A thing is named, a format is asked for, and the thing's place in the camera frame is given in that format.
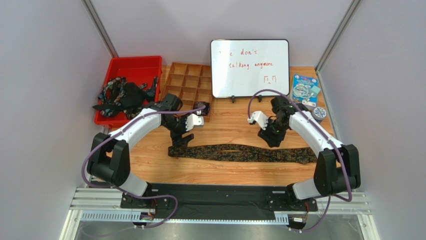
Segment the black gold key pattern tie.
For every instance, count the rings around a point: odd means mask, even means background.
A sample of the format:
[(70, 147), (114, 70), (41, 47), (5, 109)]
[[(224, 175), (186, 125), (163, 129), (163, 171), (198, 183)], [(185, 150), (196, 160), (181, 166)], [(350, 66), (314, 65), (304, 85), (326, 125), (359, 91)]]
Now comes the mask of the black gold key pattern tie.
[(243, 144), (170, 146), (168, 156), (220, 162), (244, 163), (316, 163), (317, 156), (309, 147), (269, 149)]

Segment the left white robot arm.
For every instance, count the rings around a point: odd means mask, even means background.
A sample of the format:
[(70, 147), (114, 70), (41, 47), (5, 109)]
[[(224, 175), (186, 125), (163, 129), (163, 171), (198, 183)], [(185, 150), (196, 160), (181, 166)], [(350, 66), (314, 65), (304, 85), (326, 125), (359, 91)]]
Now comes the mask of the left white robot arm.
[(168, 93), (162, 101), (150, 102), (128, 123), (109, 134), (98, 133), (93, 138), (91, 151), (85, 158), (81, 174), (101, 179), (107, 187), (114, 187), (135, 197), (144, 197), (149, 183), (131, 171), (130, 151), (151, 131), (164, 127), (170, 131), (175, 147), (186, 147), (194, 136), (190, 130), (204, 126), (200, 116), (203, 107), (181, 110), (183, 101)]

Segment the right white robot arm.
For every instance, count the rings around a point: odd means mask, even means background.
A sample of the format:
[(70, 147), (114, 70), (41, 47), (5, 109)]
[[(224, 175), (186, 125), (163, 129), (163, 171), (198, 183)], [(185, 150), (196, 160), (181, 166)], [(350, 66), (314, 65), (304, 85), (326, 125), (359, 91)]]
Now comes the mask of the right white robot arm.
[(294, 200), (337, 196), (361, 186), (359, 151), (353, 144), (344, 144), (330, 135), (301, 103), (279, 95), (271, 100), (271, 106), (275, 117), (255, 111), (247, 119), (259, 125), (258, 136), (274, 148), (280, 146), (287, 130), (293, 130), (317, 158), (312, 178), (288, 186)]

